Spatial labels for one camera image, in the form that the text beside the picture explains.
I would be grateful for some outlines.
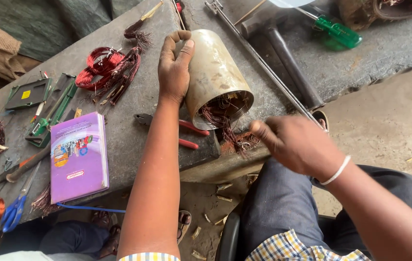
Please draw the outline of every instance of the concrete floor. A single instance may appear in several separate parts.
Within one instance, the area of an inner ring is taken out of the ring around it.
[[[412,174],[412,71],[393,76],[376,85],[365,86],[360,91],[345,95],[329,103],[324,111],[330,119],[330,134],[345,153],[359,164],[397,169]],[[196,250],[214,260],[223,226],[209,224],[226,216],[247,191],[245,178],[232,181],[234,185],[220,194],[233,199],[227,202],[217,199],[213,184],[181,184],[180,209],[192,213],[192,224],[180,243],[182,260],[197,259],[191,256]],[[314,197],[322,215],[335,216],[341,209],[330,193],[314,188]],[[101,200],[110,208],[122,209],[127,199],[121,193]],[[88,216],[85,212],[63,213],[60,220],[75,216]],[[202,228],[196,240],[191,239],[194,230]]]

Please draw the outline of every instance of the blue scissors handle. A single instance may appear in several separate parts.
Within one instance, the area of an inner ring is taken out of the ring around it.
[[[26,198],[27,196],[22,196],[21,198],[15,199],[4,211],[4,215],[1,217],[0,221],[1,224],[4,224],[3,233],[12,231],[21,220]]]

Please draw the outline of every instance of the screwdriver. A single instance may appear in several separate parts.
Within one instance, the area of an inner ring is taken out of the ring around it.
[[[349,49],[353,49],[361,44],[362,36],[349,29],[348,27],[330,21],[330,19],[328,19],[328,17],[325,15],[318,17],[299,7],[295,7],[295,9],[314,19],[314,26],[320,28],[325,32],[328,32],[333,39],[335,39],[340,44],[348,47]]]

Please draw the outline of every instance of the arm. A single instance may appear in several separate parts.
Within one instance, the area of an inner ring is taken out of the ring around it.
[[[250,130],[284,166],[324,182],[345,155],[329,136],[302,117],[270,117]],[[350,162],[326,186],[343,205],[376,260],[412,260],[412,209]]]
[[[175,43],[191,37],[177,31],[166,37],[159,58],[159,102],[124,216],[118,259],[158,252],[180,257],[179,108],[188,90],[188,64],[194,53],[187,41],[175,59]]]

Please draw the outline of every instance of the hammer handle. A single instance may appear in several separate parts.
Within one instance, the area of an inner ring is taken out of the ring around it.
[[[278,32],[277,27],[270,26],[266,30],[266,35],[277,56],[280,58],[280,61],[285,66],[285,69],[287,69],[290,77],[301,93],[307,108],[309,110],[315,110],[324,106],[325,103],[314,86],[307,80],[298,63],[296,63],[295,58],[291,54],[285,40]]]
[[[44,157],[49,156],[50,153],[51,153],[51,142],[49,142],[48,145],[43,150],[35,154],[35,156],[32,159],[30,159],[28,162],[20,166],[16,171],[14,171],[11,174],[7,174],[6,180],[12,183],[17,182],[17,180],[19,180],[22,174],[27,172],[30,168],[33,168]]]

